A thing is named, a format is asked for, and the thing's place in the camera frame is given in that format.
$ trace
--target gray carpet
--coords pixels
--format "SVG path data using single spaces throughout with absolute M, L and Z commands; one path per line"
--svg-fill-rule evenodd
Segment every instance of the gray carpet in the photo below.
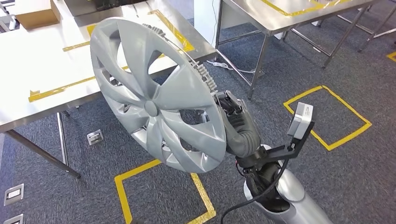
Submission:
M 375 5 L 362 24 L 375 27 L 391 3 Z M 349 18 L 356 12 L 346 14 Z M 395 24 L 393 17 L 389 24 Z M 326 20 L 322 28 L 305 26 L 299 31 L 334 46 L 348 24 L 337 18 Z M 222 32 L 222 38 L 254 29 L 241 25 Z M 283 102 L 308 89 L 325 85 L 351 105 L 373 125 L 356 138 L 327 151 L 310 136 L 290 170 L 300 179 L 311 197 L 335 224 L 391 224 L 396 218 L 394 170 L 396 169 L 396 63 L 385 56 L 396 51 L 396 35 L 373 41 L 366 51 L 357 53 L 367 36 L 354 29 L 326 70 L 325 57 L 303 40 L 289 34 L 286 42 L 271 38 L 258 88 L 251 101 L 248 87 L 232 71 L 206 64 L 219 90 L 230 89 L 246 100 L 256 118 L 263 142 L 278 146 L 287 140 L 285 131 L 291 114 Z M 255 35 L 220 46 L 238 68 L 254 68 L 262 36 Z M 326 90 L 319 90 L 300 101 L 318 109 L 314 131 L 328 144 L 363 125 Z M 60 171 L 9 137 L 4 139 L 0 169 L 0 192 L 25 183 L 21 202 L 0 206 L 0 222 L 24 214 L 28 224 L 125 223 L 114 177 L 143 165 L 153 158 L 122 128 L 104 99 L 69 110 L 64 119 L 66 144 L 71 167 L 81 180 Z M 86 135 L 101 129 L 105 140 L 89 146 Z M 61 158 L 55 116 L 49 116 L 17 129 L 52 155 Z M 243 179 L 227 155 L 213 171 L 198 175 L 217 212 L 207 223 L 219 223 L 230 206 L 244 201 Z M 198 191 L 187 173 L 158 165 L 123 181 L 127 200 L 135 219 L 145 224 L 177 224 L 206 212 Z M 269 223 L 249 205 L 226 217 L 226 223 Z

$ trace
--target cardboard box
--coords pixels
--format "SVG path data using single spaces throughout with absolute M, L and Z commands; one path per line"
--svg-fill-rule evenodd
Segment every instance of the cardboard box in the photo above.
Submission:
M 25 29 L 45 27 L 61 20 L 54 0 L 15 0 L 15 16 Z

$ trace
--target hubcap spoke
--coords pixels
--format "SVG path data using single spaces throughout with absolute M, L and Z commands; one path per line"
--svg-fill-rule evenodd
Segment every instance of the hubcap spoke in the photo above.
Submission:
M 147 124 L 149 115 L 144 109 L 131 105 L 128 111 L 124 113 L 124 105 L 117 104 L 117 102 L 109 99 L 106 96 L 105 98 L 113 113 L 129 134 L 132 134 Z
M 212 157 L 217 161 L 222 161 L 225 152 L 218 150 L 225 146 L 224 140 L 218 137 L 213 130 L 211 122 L 198 125 L 186 124 L 178 112 L 161 111 L 165 123 L 180 138 L 184 139 L 201 152 Z
M 118 49 L 116 44 L 110 44 L 109 37 L 101 31 L 98 31 L 95 34 L 96 35 L 93 36 L 93 38 L 95 38 L 96 41 L 91 41 L 91 50 L 94 51 L 97 57 L 96 61 L 94 60 L 95 58 L 92 57 L 93 68 L 97 70 L 99 69 L 100 71 L 98 72 L 102 73 L 103 76 L 103 70 L 107 70 L 110 75 L 126 86 L 134 95 L 142 99 L 141 88 L 132 73 L 120 68 L 115 57 L 111 57 L 109 54 L 109 52 L 117 52 Z
M 161 52 L 156 51 L 150 44 L 151 36 L 146 27 L 140 24 L 131 26 L 131 22 L 127 20 L 118 20 L 117 25 L 128 67 L 139 83 L 144 96 L 153 98 L 159 84 L 150 78 L 149 66 L 160 56 Z
M 205 108 L 213 105 L 213 99 L 198 74 L 188 65 L 177 66 L 162 84 L 157 105 L 163 110 Z
M 150 120 L 147 124 L 147 150 L 151 153 L 153 157 L 156 157 L 161 162 L 164 162 L 163 150 L 162 150 L 162 142 L 163 135 L 161 134 L 161 130 L 159 127 L 159 122 L 161 119 L 156 117 L 150 117 Z
M 191 172 L 194 170 L 195 172 L 198 170 L 204 171 L 202 167 L 202 159 L 200 153 L 187 152 L 181 145 L 180 139 L 177 134 L 172 131 L 168 125 L 161 121 L 161 132 L 163 134 L 163 139 L 169 148 L 172 149 L 173 156 L 178 160 L 180 165 L 184 167 L 185 171 Z

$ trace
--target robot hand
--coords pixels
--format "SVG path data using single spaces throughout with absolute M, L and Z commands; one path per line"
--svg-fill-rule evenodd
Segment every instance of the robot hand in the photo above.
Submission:
M 230 91 L 216 96 L 226 131 L 226 151 L 240 158 L 250 156 L 260 147 L 261 139 L 245 102 Z

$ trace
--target black cable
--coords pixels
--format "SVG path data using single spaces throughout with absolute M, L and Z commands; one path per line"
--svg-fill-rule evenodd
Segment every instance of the black cable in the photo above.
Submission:
M 235 161 L 235 166 L 236 166 L 236 170 L 238 171 L 238 173 L 239 173 L 241 176 L 245 177 L 245 176 L 240 172 L 240 170 L 239 170 L 239 168 L 238 168 L 238 161 Z
M 283 163 L 283 165 L 282 165 L 282 168 L 281 168 L 281 171 L 279 171 L 279 174 L 276 176 L 276 178 L 274 179 L 274 181 L 268 186 L 268 188 L 265 189 L 264 192 L 262 192 L 260 195 L 257 195 L 256 197 L 253 197 L 253 198 L 250 199 L 250 200 L 247 200 L 247 201 L 242 202 L 242 203 L 240 203 L 240 204 L 234 205 L 233 207 L 227 209 L 227 210 L 223 213 L 223 215 L 221 216 L 220 223 L 223 224 L 223 219 L 224 219 L 224 217 L 226 216 L 226 214 L 228 214 L 229 212 L 231 212 L 231 211 L 233 211 L 233 210 L 235 210 L 235 209 L 238 209 L 238 208 L 240 208 L 240 207 L 243 207 L 243 206 L 245 206 L 245 205 L 248 205 L 248 204 L 250 204 L 250 203 L 256 201 L 257 199 L 259 199 L 260 197 L 262 197 L 262 196 L 268 194 L 268 193 L 275 187 L 275 185 L 278 183 L 278 181 L 279 181 L 279 179 L 281 178 L 281 176 L 282 176 L 284 170 L 286 169 L 286 166 L 287 166 L 288 162 L 289 162 L 289 159 L 286 159 L 286 160 L 284 161 L 284 163 Z

